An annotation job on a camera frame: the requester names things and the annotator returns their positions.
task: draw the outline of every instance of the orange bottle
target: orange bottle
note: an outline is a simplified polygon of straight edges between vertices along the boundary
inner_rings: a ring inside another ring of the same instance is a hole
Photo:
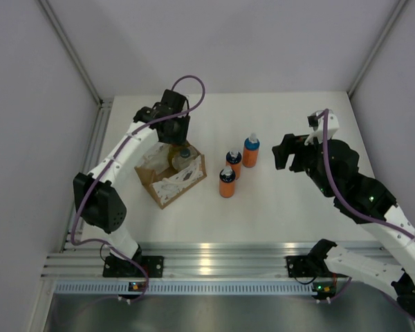
[[[257,163],[260,141],[255,133],[250,134],[244,141],[243,166],[254,167]]]
[[[231,166],[224,167],[220,172],[220,195],[232,197],[235,192],[235,172]]]
[[[241,154],[238,150],[231,150],[226,154],[226,166],[231,166],[235,172],[235,180],[238,180],[241,173]]]

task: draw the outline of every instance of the enclosure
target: enclosure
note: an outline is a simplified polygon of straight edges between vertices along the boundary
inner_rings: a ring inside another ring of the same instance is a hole
[[[118,188],[124,227],[164,257],[128,305],[142,278],[104,278],[109,249],[71,243],[73,179],[184,75],[205,85],[176,91],[204,97],[187,139],[207,177],[163,210],[134,170]],[[288,275],[320,239],[397,264],[304,173],[275,169],[271,148],[324,109],[415,226],[415,0],[0,1],[0,331],[415,331],[360,280],[316,304]],[[257,165],[225,199],[225,155],[252,132]]]

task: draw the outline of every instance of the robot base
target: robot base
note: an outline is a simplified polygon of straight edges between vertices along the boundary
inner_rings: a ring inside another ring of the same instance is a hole
[[[163,276],[163,256],[139,256],[133,260],[143,267],[149,278],[161,278]],[[110,254],[104,260],[103,277],[105,278],[142,278],[143,274],[128,261]]]

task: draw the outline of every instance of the white bottle cap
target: white bottle cap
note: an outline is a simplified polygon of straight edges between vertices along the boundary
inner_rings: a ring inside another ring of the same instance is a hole
[[[230,154],[231,157],[233,157],[235,159],[236,157],[238,157],[240,152],[238,150],[230,150],[229,154]]]
[[[223,168],[223,170],[221,171],[221,175],[231,176],[232,172],[233,172],[232,167],[228,165],[228,166]]]
[[[249,136],[249,141],[250,141],[251,143],[258,143],[258,138],[257,138],[256,133],[251,133],[251,134],[250,134],[250,136]]]

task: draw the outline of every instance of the bottle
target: bottle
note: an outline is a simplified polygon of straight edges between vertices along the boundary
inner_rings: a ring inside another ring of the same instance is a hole
[[[194,147],[184,147],[172,158],[172,167],[178,172],[183,171],[197,156]]]
[[[177,155],[181,149],[184,149],[185,147],[190,147],[190,144],[188,141],[184,145],[177,145],[177,144],[170,144],[169,145],[169,152],[167,153],[167,162],[169,163],[169,166],[172,167],[172,159]]]
[[[231,166],[224,167],[220,172],[220,195],[232,197],[235,192],[235,172]]]
[[[226,154],[226,166],[228,165],[235,172],[235,180],[238,180],[241,173],[241,154],[238,150],[231,150]]]
[[[243,150],[243,166],[254,167],[257,163],[258,149],[260,148],[260,141],[257,139],[255,133],[250,134],[244,141]]]

